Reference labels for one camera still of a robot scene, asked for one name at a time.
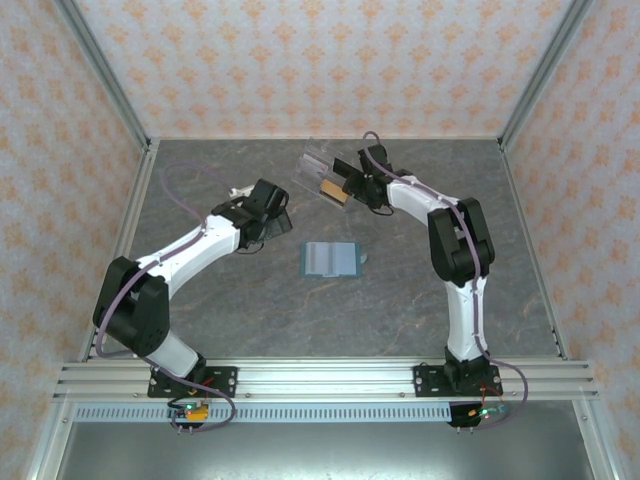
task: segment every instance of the gray marble floor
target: gray marble floor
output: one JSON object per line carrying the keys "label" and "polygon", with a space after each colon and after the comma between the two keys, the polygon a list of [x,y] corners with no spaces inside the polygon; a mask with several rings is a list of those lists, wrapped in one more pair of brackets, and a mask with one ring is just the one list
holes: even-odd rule
{"label": "gray marble floor", "polygon": [[[162,169],[189,160],[218,168],[235,186],[264,177],[291,195],[293,230],[257,255],[229,255],[187,283],[171,304],[172,328],[214,356],[441,356],[448,335],[444,285],[429,260],[425,227],[404,212],[340,210],[291,180],[300,140],[162,141],[135,234],[132,258],[195,226],[160,187]],[[338,141],[355,151],[358,141]],[[491,141],[391,140],[395,168],[447,195],[480,200],[496,261],[485,293],[485,334],[494,355],[555,354],[551,326],[497,145]],[[177,194],[202,213],[224,189],[193,171],[174,171]],[[300,276],[306,241],[354,241],[369,259],[360,278]]]}

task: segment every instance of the transparent plastic box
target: transparent plastic box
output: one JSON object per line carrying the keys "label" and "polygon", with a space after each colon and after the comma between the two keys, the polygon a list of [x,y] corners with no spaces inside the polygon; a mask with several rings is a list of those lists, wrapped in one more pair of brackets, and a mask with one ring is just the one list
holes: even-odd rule
{"label": "transparent plastic box", "polygon": [[333,173],[333,162],[336,158],[343,158],[342,152],[329,145],[328,140],[309,138],[304,152],[296,163],[292,180],[315,195],[329,198],[337,206],[344,206],[340,199],[328,195],[327,191],[338,193],[344,183],[344,178]]}

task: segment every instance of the wall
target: wall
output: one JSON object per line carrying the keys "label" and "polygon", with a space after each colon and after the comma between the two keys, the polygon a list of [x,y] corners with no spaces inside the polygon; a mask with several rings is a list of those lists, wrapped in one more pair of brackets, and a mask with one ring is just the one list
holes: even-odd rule
{"label": "wall", "polygon": [[79,3],[151,136],[495,138],[570,1]]}
{"label": "wall", "polygon": [[571,354],[640,472],[640,4],[596,0],[509,151]]}
{"label": "wall", "polygon": [[139,152],[51,0],[0,9],[0,477],[75,359]]}

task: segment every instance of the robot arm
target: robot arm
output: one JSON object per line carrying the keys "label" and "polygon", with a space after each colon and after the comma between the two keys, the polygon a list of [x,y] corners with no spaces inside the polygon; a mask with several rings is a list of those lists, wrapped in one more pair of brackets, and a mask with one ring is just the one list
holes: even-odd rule
{"label": "robot arm", "polygon": [[[106,310],[133,275],[158,262],[122,299],[109,321],[107,334],[177,377],[198,384],[204,381],[204,358],[170,329],[170,299],[217,259],[238,248],[264,243],[292,228],[286,211],[287,192],[260,179],[246,194],[214,208],[204,229],[199,226],[152,255],[137,261],[115,259],[107,269],[93,315],[94,324],[97,327],[102,324]],[[201,232],[202,237],[189,246]],[[176,250],[178,253],[162,261],[167,253]]]}
{"label": "robot arm", "polygon": [[[412,183],[418,182],[418,179],[412,175],[405,178]],[[437,210],[446,211],[448,208],[442,201],[431,197],[426,192],[398,181],[393,181],[387,185],[387,196],[389,205],[404,210],[426,227],[429,227],[430,223],[429,214]],[[454,204],[459,202],[458,199],[453,197],[446,198]],[[449,340],[447,341],[447,348],[460,361],[472,360],[482,356],[482,352],[478,349],[474,339],[472,283],[472,280],[468,280],[459,286],[453,281],[445,282],[449,302]],[[481,277],[478,281],[480,305],[482,305],[486,283],[486,276]],[[486,350],[487,344],[483,332],[482,308],[479,314],[479,337],[482,347]]]}
{"label": "robot arm", "polygon": [[[495,252],[480,203],[473,198],[458,200],[443,195],[434,197],[425,189],[415,186],[420,182],[410,172],[394,172],[382,145],[374,145],[368,150],[384,170],[393,172],[404,181],[389,178],[372,164],[364,150],[360,150],[358,154],[362,171],[338,158],[334,160],[334,173],[345,179],[342,191],[374,212],[383,206],[398,208],[427,226],[431,261],[436,273],[445,282],[449,303],[449,339],[442,372],[431,372],[434,377],[442,377],[433,380],[432,390],[442,393],[442,389],[435,388],[435,385],[446,385],[452,393],[465,394],[477,392],[482,384],[492,385],[497,370],[490,366],[486,352],[482,299]],[[475,265],[451,205],[455,205],[462,214],[480,261],[480,278],[476,285],[479,303],[477,325],[473,305]]]}

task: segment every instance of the wire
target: wire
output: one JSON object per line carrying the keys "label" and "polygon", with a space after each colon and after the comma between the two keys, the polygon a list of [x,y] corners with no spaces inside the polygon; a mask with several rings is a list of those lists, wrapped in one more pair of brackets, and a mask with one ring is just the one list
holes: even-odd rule
{"label": "wire", "polygon": [[262,250],[264,248],[264,242],[262,242],[260,244],[260,248],[258,248],[258,250],[254,250],[253,252],[241,252],[241,251],[236,251],[236,253],[238,255],[255,255],[256,253],[258,253],[260,250]]}
{"label": "wire", "polygon": [[498,398],[500,399],[500,403],[502,403],[502,404],[504,405],[504,400],[502,399],[502,394],[501,394],[498,390],[496,390],[496,389],[495,389],[495,388],[493,388],[493,387],[488,387],[488,386],[484,385],[483,383],[481,383],[481,384],[480,384],[480,388],[482,388],[482,389],[483,389],[483,392],[482,392],[482,398],[483,398],[483,400],[482,400],[482,405],[483,405],[483,406],[484,406],[484,399],[485,399],[485,397],[486,397],[486,391],[487,391],[487,390],[489,390],[489,391],[490,391],[491,393],[493,393],[496,397],[498,397]]}
{"label": "wire", "polygon": [[[205,173],[208,173],[214,179],[216,179],[218,182],[220,182],[225,187],[227,187],[229,190],[231,190],[231,187],[229,186],[229,184],[221,176],[217,175],[216,172],[210,167],[205,167],[203,165],[193,164],[193,163],[189,163],[189,162],[181,162],[181,163],[171,164],[171,165],[167,166],[163,170],[162,177],[160,179],[161,185],[162,185],[162,189],[165,191],[167,196],[171,200],[173,200],[178,206],[180,206],[183,210],[185,210],[186,212],[188,212],[191,215],[193,215],[194,217],[196,217],[198,219],[198,221],[200,222],[200,227],[201,228],[198,230],[198,232],[196,233],[196,235],[193,238],[191,238],[187,242],[183,243],[182,245],[179,245],[175,249],[165,253],[164,255],[162,255],[160,257],[159,260],[154,260],[151,263],[149,263],[148,265],[145,265],[140,270],[138,270],[129,279],[129,281],[127,281],[124,284],[122,289],[117,293],[117,295],[115,296],[115,298],[111,302],[111,305],[109,305],[109,307],[107,308],[107,311],[105,312],[104,317],[102,318],[102,322],[100,323],[100,327],[98,328],[98,335],[97,335],[97,338],[96,338],[96,353],[98,354],[99,357],[111,358],[111,357],[115,357],[117,355],[121,355],[123,353],[130,353],[129,350],[122,350],[122,351],[119,351],[119,352],[107,353],[102,349],[102,344],[104,342],[104,336],[105,336],[105,334],[107,332],[107,327],[109,326],[109,322],[111,321],[111,319],[113,317],[113,314],[115,313],[116,309],[118,308],[118,305],[120,305],[120,302],[122,301],[122,299],[131,291],[131,289],[135,286],[135,284],[138,283],[138,281],[144,275],[146,275],[149,272],[149,270],[151,270],[152,268],[156,267],[160,263],[162,263],[162,262],[164,262],[166,260],[169,260],[171,257],[173,257],[175,255],[178,255],[179,253],[185,251],[187,248],[191,247],[192,245],[195,245],[204,236],[204,232],[206,231],[206,219],[202,215],[200,215],[200,213],[198,213],[198,211],[194,207],[192,207],[187,202],[185,202],[182,199],[180,199],[179,197],[177,197],[175,195],[175,193],[173,193],[173,191],[171,191],[171,189],[169,188],[169,175],[168,174],[172,169],[177,168],[177,167],[190,167],[190,168],[195,168],[197,170],[200,170],[200,171],[203,171]],[[149,365],[151,365],[154,369],[156,369],[156,371],[161,372],[162,374],[166,375],[167,377],[171,378],[172,380],[174,380],[176,382],[179,382],[179,383],[181,383],[181,384],[183,384],[183,385],[185,385],[187,387],[191,387],[192,389],[197,389],[197,390],[202,390],[204,392],[212,393],[213,395],[216,395],[217,397],[222,398],[223,400],[225,400],[229,404],[229,406],[231,407],[231,411],[229,412],[229,416],[226,419],[222,420],[221,422],[204,425],[204,426],[202,426],[200,428],[197,428],[196,430],[191,430],[192,433],[193,432],[205,432],[205,431],[208,431],[208,430],[214,430],[216,428],[224,427],[229,422],[231,422],[231,420],[233,420],[234,417],[236,416],[236,412],[237,412],[236,405],[233,402],[233,400],[231,400],[231,398],[227,394],[221,392],[220,390],[217,390],[217,389],[205,386],[205,385],[198,385],[197,383],[190,382],[189,380],[187,380],[185,378],[178,377],[177,375],[174,375],[173,373],[169,372],[165,368],[162,368],[159,365],[156,365],[154,362],[152,362],[151,360],[149,360],[147,358],[143,358],[142,360],[144,360]],[[176,424],[175,415],[176,414],[174,413],[173,418],[171,420],[171,426],[173,428],[175,428],[176,430],[178,430],[178,432],[180,432],[182,430],[182,427],[179,427]]]}
{"label": "wire", "polygon": [[[207,387],[209,385],[211,385],[211,382],[213,382],[213,377],[209,378],[208,380],[205,380],[204,382],[202,382],[202,386],[203,387]],[[184,400],[185,398],[193,398],[193,395],[195,395],[196,391],[192,390],[191,392],[189,392],[187,395],[182,395],[180,397],[176,397],[173,400],[169,400],[167,402],[167,407],[170,408],[182,408],[183,405],[178,405],[176,402],[179,402],[180,400]],[[209,397],[209,392],[205,392],[205,396],[204,398],[207,399]]]}
{"label": "wire", "polygon": [[389,213],[383,213],[383,212],[376,211],[369,205],[367,205],[367,207],[369,207],[369,210],[371,211],[371,213],[375,213],[376,215],[380,215],[381,217],[390,217],[391,215],[396,213],[396,211],[393,209],[393,207],[391,205],[387,205],[387,207],[389,208]]}
{"label": "wire", "polygon": [[[380,144],[380,136],[374,131],[365,132],[365,134],[362,136],[362,140],[366,141],[370,135],[375,137],[378,144]],[[460,228],[464,233],[464,238],[467,240],[467,245],[469,245],[469,251],[471,253],[471,258],[473,259],[473,266],[475,269],[473,283],[472,283],[472,290],[473,290],[472,296],[473,296],[473,337],[476,342],[476,346],[478,347],[478,350],[480,350],[480,353],[482,354],[482,356],[486,358],[487,361],[489,361],[490,363],[493,363],[494,365],[510,368],[511,370],[516,372],[522,379],[522,386],[523,386],[522,400],[520,401],[518,406],[513,410],[513,413],[511,415],[504,417],[503,419],[498,420],[497,422],[491,423],[489,425],[480,425],[476,427],[475,430],[486,430],[486,429],[494,428],[494,427],[497,427],[498,425],[503,425],[507,423],[511,419],[515,418],[515,416],[522,410],[522,407],[524,407],[524,405],[527,403],[527,398],[529,398],[529,382],[527,381],[527,377],[525,377],[524,373],[522,373],[522,370],[520,370],[520,368],[518,368],[516,365],[512,365],[510,363],[503,362],[501,360],[496,360],[493,357],[490,357],[489,354],[482,347],[482,343],[480,342],[480,302],[478,300],[478,280],[480,279],[480,258],[478,257],[478,252],[476,251],[475,245],[473,244],[473,238],[471,237],[471,232],[469,231],[469,227],[467,227],[467,224],[464,221],[464,217],[462,213],[460,212],[460,210],[458,210],[458,207],[453,202],[448,200],[437,190],[434,190],[433,188],[427,185],[424,185],[423,183],[420,183],[420,182],[411,182],[384,168],[373,158],[373,156],[369,152],[369,147],[366,144],[364,146],[364,153],[367,156],[367,159],[373,164],[373,166],[376,167],[385,175],[387,175],[389,178],[392,178],[393,180],[397,180],[398,182],[403,183],[405,185],[409,185],[413,188],[422,190],[430,197],[444,203],[447,207],[451,209],[456,219],[458,220],[458,223],[460,224]]]}

